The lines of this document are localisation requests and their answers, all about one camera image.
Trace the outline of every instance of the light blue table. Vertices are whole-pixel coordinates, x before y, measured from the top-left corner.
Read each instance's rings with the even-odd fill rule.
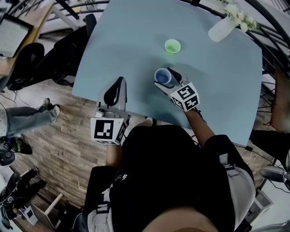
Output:
[[[123,76],[126,110],[190,128],[153,83],[158,68],[174,67],[193,82],[212,130],[246,145],[259,102],[261,49],[237,29],[212,41],[208,30],[219,20],[178,0],[111,0],[87,44],[73,95],[96,101],[110,80]],[[168,39],[181,43],[178,54],[166,54]]]

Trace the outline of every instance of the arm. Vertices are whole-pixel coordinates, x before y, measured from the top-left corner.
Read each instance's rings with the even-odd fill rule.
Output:
[[[106,166],[119,168],[123,159],[121,145],[107,147]]]
[[[198,139],[200,146],[203,147],[205,142],[210,137],[215,135],[214,132],[209,128],[209,126],[204,122],[204,120],[198,115],[197,112],[190,110],[184,113],[196,138]]]

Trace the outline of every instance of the wooden floor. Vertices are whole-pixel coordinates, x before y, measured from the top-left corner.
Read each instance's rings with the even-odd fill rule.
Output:
[[[87,99],[75,97],[70,87],[62,87],[51,80],[36,84],[19,91],[21,99],[31,107],[39,107],[44,98],[49,97],[53,104],[59,104],[61,113],[57,121],[48,126],[25,133],[25,137],[33,148],[32,155],[17,154],[12,167],[24,172],[38,167],[40,178],[45,178],[49,184],[49,191],[41,190],[41,194],[50,202],[59,193],[63,193],[64,200],[75,206],[84,205],[87,184],[92,167],[105,164],[105,148],[97,146],[90,138],[90,118],[94,117],[96,103]],[[14,93],[5,93],[13,98]],[[13,107],[14,103],[3,96],[0,102],[5,107]],[[17,106],[25,104],[16,98]],[[270,120],[271,114],[258,113],[254,128],[273,130],[263,123]],[[254,151],[268,159],[268,154],[254,147]],[[259,175],[261,167],[269,164],[262,157],[237,147],[243,159],[254,172],[256,187],[263,178]]]

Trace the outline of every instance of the black shirt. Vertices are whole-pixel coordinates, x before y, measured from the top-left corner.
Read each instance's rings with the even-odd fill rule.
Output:
[[[224,166],[251,170],[225,135],[210,138],[203,149],[178,126],[136,127],[123,146],[124,162],[112,181],[114,232],[141,232],[165,210],[190,206],[221,232],[232,232],[235,215]]]

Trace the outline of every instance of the flower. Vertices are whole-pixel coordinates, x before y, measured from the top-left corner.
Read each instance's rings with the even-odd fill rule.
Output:
[[[249,22],[249,23],[251,23],[251,24],[254,23],[254,19],[253,19],[252,16],[247,16],[246,17],[246,21]]]
[[[239,18],[234,19],[235,25],[238,26],[242,23],[242,21]]]
[[[241,21],[243,21],[244,18],[245,18],[244,12],[239,11],[239,13],[237,14],[237,17],[238,17]]]
[[[233,4],[228,4],[225,7],[225,11],[226,11],[226,13],[231,14],[233,17],[236,17],[239,10],[238,10],[237,6],[235,6]]]
[[[248,30],[248,24],[242,22],[241,25],[240,25],[240,27],[241,27],[242,32],[244,32],[244,33],[247,32],[247,30]]]

